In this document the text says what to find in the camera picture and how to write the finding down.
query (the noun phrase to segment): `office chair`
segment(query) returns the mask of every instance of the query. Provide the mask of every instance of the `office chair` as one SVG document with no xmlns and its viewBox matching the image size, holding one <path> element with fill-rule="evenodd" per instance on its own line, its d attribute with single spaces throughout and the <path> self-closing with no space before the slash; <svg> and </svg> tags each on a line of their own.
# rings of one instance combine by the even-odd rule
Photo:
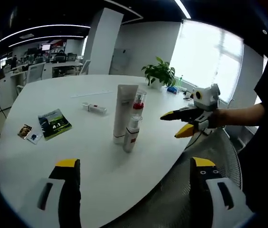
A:
<svg viewBox="0 0 268 228">
<path fill-rule="evenodd" d="M 87 71 L 88 71 L 88 67 L 91 63 L 91 60 L 86 60 L 85 63 L 83 64 L 81 71 L 80 71 L 80 75 L 87 75 Z"/>
<path fill-rule="evenodd" d="M 38 57 L 36 58 L 35 60 L 35 63 L 38 64 L 38 63 L 43 63 L 44 62 L 44 57 Z"/>
<path fill-rule="evenodd" d="M 77 58 L 77 54 L 73 54 L 73 53 L 68 53 L 67 54 L 67 60 L 68 61 L 75 61 Z"/>
<path fill-rule="evenodd" d="M 65 63 L 67 61 L 67 58 L 65 56 L 55 56 L 54 62 L 55 63 Z"/>
<path fill-rule="evenodd" d="M 44 65 L 45 65 L 45 62 L 29 66 L 28 75 L 26 79 L 24 80 L 24 85 L 26 85 L 27 83 L 37 82 L 39 80 L 42 80 L 42 73 L 43 73 Z M 19 94 L 23 88 L 24 86 L 18 85 L 17 94 Z"/>
</svg>

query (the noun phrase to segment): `blue object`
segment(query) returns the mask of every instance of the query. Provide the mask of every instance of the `blue object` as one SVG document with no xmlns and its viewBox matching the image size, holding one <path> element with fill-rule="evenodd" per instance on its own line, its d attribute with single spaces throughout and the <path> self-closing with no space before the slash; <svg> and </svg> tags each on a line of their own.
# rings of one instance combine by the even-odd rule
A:
<svg viewBox="0 0 268 228">
<path fill-rule="evenodd" d="M 168 87 L 167 91 L 173 94 L 177 94 L 177 88 L 175 88 L 174 86 Z"/>
</svg>

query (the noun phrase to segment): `white table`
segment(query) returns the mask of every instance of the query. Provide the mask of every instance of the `white table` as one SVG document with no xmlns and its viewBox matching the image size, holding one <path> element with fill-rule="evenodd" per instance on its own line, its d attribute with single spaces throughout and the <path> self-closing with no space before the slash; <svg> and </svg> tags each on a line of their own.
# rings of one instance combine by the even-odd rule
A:
<svg viewBox="0 0 268 228">
<path fill-rule="evenodd" d="M 141 131 L 132 153 L 113 143 L 118 84 L 147 91 Z M 112 91 L 102 95 L 75 95 Z M 106 116 L 82 109 L 82 102 L 107 107 Z M 175 139 L 185 123 L 161 121 L 168 111 L 188 104 L 183 95 L 149 89 L 143 77 L 79 75 L 27 84 L 10 110 L 0 140 L 0 189 L 17 211 L 24 196 L 55 163 L 78 158 L 81 163 L 81 225 L 100 227 L 121 216 L 147 195 L 169 171 L 190 138 Z M 60 108 L 73 128 L 37 145 L 17 136 L 23 124 L 39 127 L 37 116 Z"/>
</svg>

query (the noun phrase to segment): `small card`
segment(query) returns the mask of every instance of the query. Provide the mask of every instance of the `small card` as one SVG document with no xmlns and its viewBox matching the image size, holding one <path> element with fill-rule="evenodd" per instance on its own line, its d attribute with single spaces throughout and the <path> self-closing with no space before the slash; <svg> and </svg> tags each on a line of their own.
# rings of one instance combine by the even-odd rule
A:
<svg viewBox="0 0 268 228">
<path fill-rule="evenodd" d="M 30 142 L 32 142 L 33 144 L 37 144 L 38 141 L 42 138 L 43 133 L 42 131 L 32 131 L 29 133 L 27 140 L 29 140 Z"/>
<path fill-rule="evenodd" d="M 31 126 L 25 124 L 19 131 L 18 136 L 20 136 L 22 139 L 26 139 L 32 129 L 33 128 Z"/>
</svg>

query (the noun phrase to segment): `booklet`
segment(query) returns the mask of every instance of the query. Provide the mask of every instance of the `booklet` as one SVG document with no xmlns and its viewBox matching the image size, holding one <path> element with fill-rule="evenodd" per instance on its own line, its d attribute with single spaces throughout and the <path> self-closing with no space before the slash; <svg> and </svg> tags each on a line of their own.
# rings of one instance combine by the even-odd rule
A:
<svg viewBox="0 0 268 228">
<path fill-rule="evenodd" d="M 45 140 L 54 138 L 55 136 L 68 131 L 72 125 L 67 121 L 60 109 L 45 115 L 38 116 Z"/>
</svg>

